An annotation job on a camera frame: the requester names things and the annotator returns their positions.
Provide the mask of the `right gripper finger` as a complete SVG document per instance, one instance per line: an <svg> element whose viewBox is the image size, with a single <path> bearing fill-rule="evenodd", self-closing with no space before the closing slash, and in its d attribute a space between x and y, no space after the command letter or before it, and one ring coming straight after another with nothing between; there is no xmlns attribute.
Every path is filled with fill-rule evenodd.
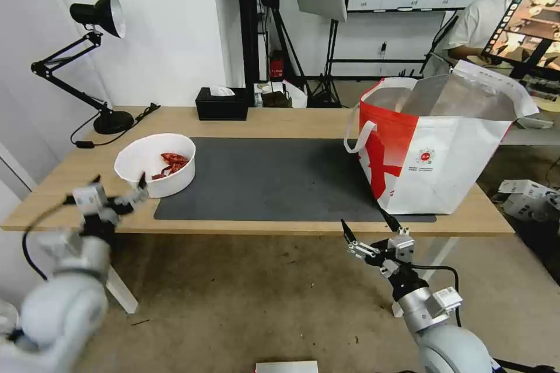
<svg viewBox="0 0 560 373"><path fill-rule="evenodd" d="M381 263L381 253L379 249L359 242L354 233L344 219L341 219L343 237L347 243L347 251L365 263Z"/></svg>
<svg viewBox="0 0 560 373"><path fill-rule="evenodd" d="M383 216L390 231L397 235L409 235L409 229L401 225L401 223L391 214L387 213L384 209L379 209L380 214Z"/></svg>

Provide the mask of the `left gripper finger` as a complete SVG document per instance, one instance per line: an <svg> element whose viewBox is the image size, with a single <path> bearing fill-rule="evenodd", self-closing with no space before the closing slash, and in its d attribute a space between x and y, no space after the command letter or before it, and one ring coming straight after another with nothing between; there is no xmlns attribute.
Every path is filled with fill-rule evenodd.
<svg viewBox="0 0 560 373"><path fill-rule="evenodd" d="M146 174L142 173L136 186L129 193L115 198L115 212L119 216L132 214L139 204L148 199Z"/></svg>
<svg viewBox="0 0 560 373"><path fill-rule="evenodd" d="M86 186L76 188L66 195L62 201L63 206L76 206L76 205L96 205L99 206L102 202L101 198L101 175L97 175Z"/></svg>

